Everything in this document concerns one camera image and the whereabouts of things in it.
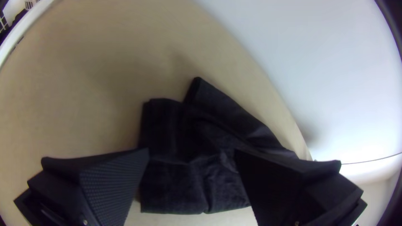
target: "black fabric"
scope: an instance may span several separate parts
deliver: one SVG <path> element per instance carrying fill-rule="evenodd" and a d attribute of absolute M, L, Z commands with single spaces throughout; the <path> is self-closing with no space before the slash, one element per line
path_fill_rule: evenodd
<path fill-rule="evenodd" d="M 270 129 L 215 87 L 195 78 L 183 103 L 152 99 L 142 112 L 140 147 L 151 160 L 140 185 L 141 211 L 217 213 L 250 205 L 235 149 L 297 159 Z"/>
<path fill-rule="evenodd" d="M 340 161 L 312 162 L 250 150 L 235 161 L 260 226 L 346 226 L 367 206 L 339 174 Z"/>

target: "white surface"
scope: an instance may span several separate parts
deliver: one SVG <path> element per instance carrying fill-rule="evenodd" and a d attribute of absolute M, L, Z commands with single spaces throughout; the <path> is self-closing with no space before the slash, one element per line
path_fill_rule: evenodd
<path fill-rule="evenodd" d="M 359 224 L 360 226 L 377 225 L 387 208 L 398 177 L 399 173 L 396 173 L 388 180 L 360 185 L 360 188 L 364 190 L 362 198 L 366 201 L 367 207 L 356 221 L 356 224 Z"/>
<path fill-rule="evenodd" d="M 313 158 L 359 162 L 402 151 L 401 59 L 373 0 L 196 1 L 267 72 Z"/>
<path fill-rule="evenodd" d="M 9 26 L 13 24 L 15 16 L 25 8 L 24 0 L 8 0 L 3 9 L 5 19 Z"/>

